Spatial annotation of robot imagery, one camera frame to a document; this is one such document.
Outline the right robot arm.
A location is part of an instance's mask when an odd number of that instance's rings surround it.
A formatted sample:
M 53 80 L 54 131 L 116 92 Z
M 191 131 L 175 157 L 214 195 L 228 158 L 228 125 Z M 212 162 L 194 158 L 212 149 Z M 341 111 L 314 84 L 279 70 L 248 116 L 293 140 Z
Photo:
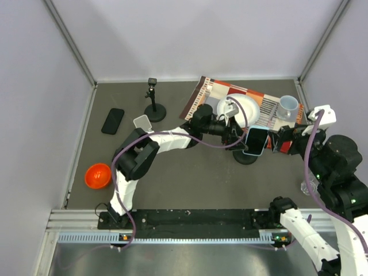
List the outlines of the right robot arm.
M 277 197 L 269 207 L 272 226 L 286 228 L 308 254 L 318 275 L 367 275 L 367 186 L 355 175 L 362 155 L 347 136 L 312 132 L 303 136 L 286 128 L 291 154 L 300 154 L 305 173 L 318 181 L 313 195 L 331 218 L 338 249 L 331 247 L 290 198 Z

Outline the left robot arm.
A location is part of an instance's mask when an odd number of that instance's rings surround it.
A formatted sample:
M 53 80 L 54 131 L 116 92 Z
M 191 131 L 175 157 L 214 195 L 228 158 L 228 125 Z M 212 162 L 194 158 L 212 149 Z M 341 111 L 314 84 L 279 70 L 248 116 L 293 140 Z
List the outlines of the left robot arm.
M 246 132 L 235 120 L 237 114 L 248 119 L 240 103 L 229 97 L 225 100 L 225 112 L 219 116 L 213 114 L 210 105 L 202 104 L 189 121 L 172 130 L 146 132 L 136 128 L 115 151 L 112 160 L 114 195 L 107 208 L 111 222 L 118 228 L 130 223 L 129 211 L 137 183 L 158 154 L 192 148 L 202 142 L 204 134 L 220 136 L 224 149 L 245 149 Z

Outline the black round phone stand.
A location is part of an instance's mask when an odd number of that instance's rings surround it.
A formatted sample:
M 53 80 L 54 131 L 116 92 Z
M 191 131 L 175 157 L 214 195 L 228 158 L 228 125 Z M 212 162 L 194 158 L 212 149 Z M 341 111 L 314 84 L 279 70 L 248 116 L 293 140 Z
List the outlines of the black round phone stand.
M 245 154 L 243 151 L 233 151 L 233 158 L 242 165 L 251 165 L 258 159 L 257 156 Z

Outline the white folding phone stand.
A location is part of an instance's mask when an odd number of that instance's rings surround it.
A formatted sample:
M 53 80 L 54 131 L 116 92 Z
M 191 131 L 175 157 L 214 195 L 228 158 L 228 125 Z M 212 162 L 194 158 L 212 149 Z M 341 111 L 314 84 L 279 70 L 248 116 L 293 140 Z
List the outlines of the white folding phone stand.
M 139 117 L 136 117 L 133 120 L 133 124 L 135 128 L 141 128 L 145 132 L 151 132 L 152 131 L 152 125 L 151 122 L 146 114 L 141 115 Z

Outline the blue case phone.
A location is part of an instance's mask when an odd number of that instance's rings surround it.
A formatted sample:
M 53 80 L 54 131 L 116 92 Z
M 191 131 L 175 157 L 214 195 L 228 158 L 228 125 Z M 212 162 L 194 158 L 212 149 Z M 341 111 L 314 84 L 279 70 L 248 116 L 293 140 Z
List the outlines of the blue case phone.
M 245 144 L 247 150 L 243 150 L 243 154 L 250 156 L 261 156 L 269 139 L 269 128 L 266 126 L 252 125 L 250 126 Z

